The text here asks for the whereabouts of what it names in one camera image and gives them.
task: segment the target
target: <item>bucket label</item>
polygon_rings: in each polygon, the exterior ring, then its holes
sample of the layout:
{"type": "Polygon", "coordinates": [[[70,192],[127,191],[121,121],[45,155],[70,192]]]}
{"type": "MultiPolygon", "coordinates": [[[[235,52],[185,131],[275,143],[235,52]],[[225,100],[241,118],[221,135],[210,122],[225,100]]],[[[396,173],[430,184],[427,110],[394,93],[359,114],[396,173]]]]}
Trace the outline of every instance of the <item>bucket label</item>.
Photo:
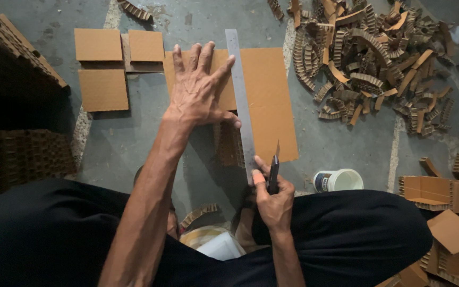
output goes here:
{"type": "Polygon", "coordinates": [[[328,178],[332,174],[318,174],[315,179],[315,188],[318,192],[328,192],[328,178]]]}

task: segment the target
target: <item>person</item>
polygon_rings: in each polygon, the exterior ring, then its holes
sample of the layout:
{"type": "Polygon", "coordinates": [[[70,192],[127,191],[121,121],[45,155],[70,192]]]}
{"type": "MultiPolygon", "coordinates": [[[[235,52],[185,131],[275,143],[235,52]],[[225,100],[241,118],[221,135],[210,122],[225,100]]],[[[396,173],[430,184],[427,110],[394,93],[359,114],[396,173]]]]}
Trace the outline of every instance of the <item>person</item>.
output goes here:
{"type": "Polygon", "coordinates": [[[187,65],[173,51],[175,85],[131,195],[63,179],[0,195],[0,286],[375,286],[429,251],[417,208],[387,192],[360,190],[294,198],[255,157],[258,212],[252,239],[271,247],[219,261],[177,241],[171,191],[195,126],[241,122],[215,90],[235,61],[210,75],[214,43],[192,46],[187,65]]]}

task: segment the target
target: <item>metal ruler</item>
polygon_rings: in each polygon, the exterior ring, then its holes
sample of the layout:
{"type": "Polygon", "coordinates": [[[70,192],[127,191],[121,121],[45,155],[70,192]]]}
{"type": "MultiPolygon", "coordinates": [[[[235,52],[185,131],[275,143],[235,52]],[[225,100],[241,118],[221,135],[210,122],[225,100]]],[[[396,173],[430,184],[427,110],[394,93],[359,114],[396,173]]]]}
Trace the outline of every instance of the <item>metal ruler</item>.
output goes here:
{"type": "Polygon", "coordinates": [[[226,29],[226,43],[228,45],[228,55],[235,56],[235,63],[231,68],[233,79],[233,89],[235,90],[235,100],[237,102],[237,112],[242,127],[240,136],[242,137],[242,147],[244,150],[245,171],[247,173],[247,183],[253,185],[252,170],[258,166],[254,162],[254,138],[252,137],[251,116],[249,115],[249,105],[247,103],[247,93],[245,91],[244,71],[242,69],[242,59],[240,58],[240,46],[238,44],[238,34],[236,29],[226,29]]]}

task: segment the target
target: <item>hand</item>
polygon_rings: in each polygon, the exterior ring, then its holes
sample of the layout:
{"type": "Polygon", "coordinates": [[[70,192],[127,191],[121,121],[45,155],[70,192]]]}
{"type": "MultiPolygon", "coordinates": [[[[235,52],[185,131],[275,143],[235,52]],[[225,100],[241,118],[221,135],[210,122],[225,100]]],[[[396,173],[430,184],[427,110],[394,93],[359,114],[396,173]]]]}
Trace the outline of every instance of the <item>hand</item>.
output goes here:
{"type": "MultiPolygon", "coordinates": [[[[270,166],[259,156],[254,160],[266,176],[270,175],[270,166]]],[[[252,171],[252,179],[256,186],[256,204],[263,222],[268,226],[270,235],[291,234],[290,223],[292,219],[293,198],[295,187],[282,176],[277,176],[279,193],[270,195],[267,192],[265,178],[258,170],[252,171]]]]}
{"type": "Polygon", "coordinates": [[[193,45],[189,64],[185,68],[180,46],[175,45],[175,85],[167,114],[187,123],[189,127],[228,121],[239,129],[242,126],[239,118],[232,112],[221,110],[215,98],[217,85],[230,73],[235,56],[231,55],[226,64],[209,75],[214,47],[212,41],[205,44],[203,50],[201,44],[193,45]]]}

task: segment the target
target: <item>forearm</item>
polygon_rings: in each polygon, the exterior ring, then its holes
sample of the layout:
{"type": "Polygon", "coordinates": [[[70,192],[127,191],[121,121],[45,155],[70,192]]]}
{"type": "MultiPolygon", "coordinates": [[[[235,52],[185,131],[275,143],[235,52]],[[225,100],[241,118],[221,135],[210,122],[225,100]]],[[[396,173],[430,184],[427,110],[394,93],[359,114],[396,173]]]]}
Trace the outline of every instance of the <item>forearm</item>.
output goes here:
{"type": "Polygon", "coordinates": [[[277,286],[305,287],[293,236],[291,233],[270,233],[277,286]]]}
{"type": "Polygon", "coordinates": [[[172,184],[192,127],[168,112],[136,181],[99,286],[149,286],[162,255],[172,184]]]}

